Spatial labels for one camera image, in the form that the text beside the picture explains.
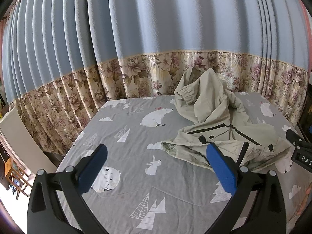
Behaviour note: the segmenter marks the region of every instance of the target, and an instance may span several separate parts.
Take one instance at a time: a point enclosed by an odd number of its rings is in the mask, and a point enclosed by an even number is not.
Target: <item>white cabinet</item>
[[[8,154],[33,174],[39,169],[47,173],[56,171],[57,167],[32,139],[15,108],[0,120],[0,141]]]

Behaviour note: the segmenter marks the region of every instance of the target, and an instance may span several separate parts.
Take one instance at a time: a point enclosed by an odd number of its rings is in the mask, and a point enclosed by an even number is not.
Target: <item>black button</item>
[[[269,150],[272,152],[273,151],[273,145],[272,144],[270,144],[269,146],[268,146],[268,148],[269,148]]]

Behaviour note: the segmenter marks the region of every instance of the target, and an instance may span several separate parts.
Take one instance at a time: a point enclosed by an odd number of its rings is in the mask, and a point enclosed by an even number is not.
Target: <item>floral curtain trim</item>
[[[281,61],[224,51],[173,51],[114,59],[81,69],[10,103],[43,151],[66,154],[107,101],[173,95],[186,69],[213,68],[233,92],[258,92],[296,125],[307,71]]]

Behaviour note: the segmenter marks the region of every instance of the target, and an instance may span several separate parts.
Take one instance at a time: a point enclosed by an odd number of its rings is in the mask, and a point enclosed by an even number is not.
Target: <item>blue gripper pad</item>
[[[82,158],[77,164],[76,167],[82,167],[81,172],[79,172],[77,176],[78,191],[80,194],[89,191],[107,160],[107,154],[108,152],[106,146],[104,144],[100,144],[91,156]]]
[[[237,179],[231,167],[228,165],[231,164],[229,162],[233,160],[231,158],[227,159],[215,144],[209,144],[207,146],[206,155],[223,189],[234,195],[237,190]]]

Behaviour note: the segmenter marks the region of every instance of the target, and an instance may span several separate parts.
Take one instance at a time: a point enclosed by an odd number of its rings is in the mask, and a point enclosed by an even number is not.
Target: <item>jacket cuff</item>
[[[184,98],[184,101],[187,105],[191,105],[196,101],[196,94],[193,89],[190,89],[189,87],[183,87],[178,92],[179,95],[181,95]]]

